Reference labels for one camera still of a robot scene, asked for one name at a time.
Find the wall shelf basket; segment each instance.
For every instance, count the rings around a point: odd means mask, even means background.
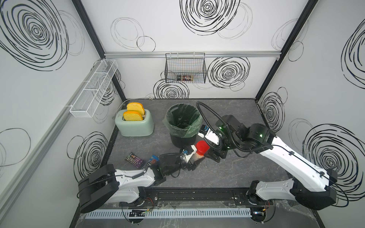
[[[166,53],[166,83],[205,83],[204,53]]]
[[[103,59],[70,109],[74,117],[92,117],[102,100],[114,73],[114,59]]]

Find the mint green toaster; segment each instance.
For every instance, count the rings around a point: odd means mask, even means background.
[[[145,109],[145,118],[140,121],[125,121],[123,113],[126,109],[120,110],[115,116],[115,125],[123,136],[148,136],[153,133],[154,123],[150,111]]]

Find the gray countertop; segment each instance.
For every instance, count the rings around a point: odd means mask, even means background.
[[[113,151],[108,160],[114,164],[115,169],[136,169],[125,158],[130,152],[144,159],[145,162],[152,155],[160,155],[171,152],[179,152],[179,149],[171,143],[169,131],[162,123],[169,107],[177,103],[189,103],[195,106],[201,101],[210,106],[220,116],[231,114],[245,126],[254,123],[264,124],[254,100],[238,99],[155,99],[133,100],[140,102],[145,109],[151,112],[155,128],[154,132],[144,137],[125,137],[118,133]],[[217,118],[202,107],[202,110],[211,125]],[[197,136],[196,142],[202,140]],[[233,151],[228,151],[227,158],[216,163],[211,159],[204,159],[195,171],[181,170],[177,178],[168,176],[166,181],[158,187],[186,187],[186,188],[241,188],[249,187],[251,181],[280,181],[288,176],[283,168],[261,156],[251,154],[247,158],[237,157]]]

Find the black trash can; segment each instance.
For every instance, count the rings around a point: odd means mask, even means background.
[[[182,148],[195,143],[203,118],[195,106],[179,103],[167,110],[162,122],[170,132],[171,142]]]

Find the green plastic bag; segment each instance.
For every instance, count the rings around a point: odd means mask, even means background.
[[[198,134],[203,117],[195,106],[179,103],[167,110],[162,122],[171,135],[180,138],[190,138]]]

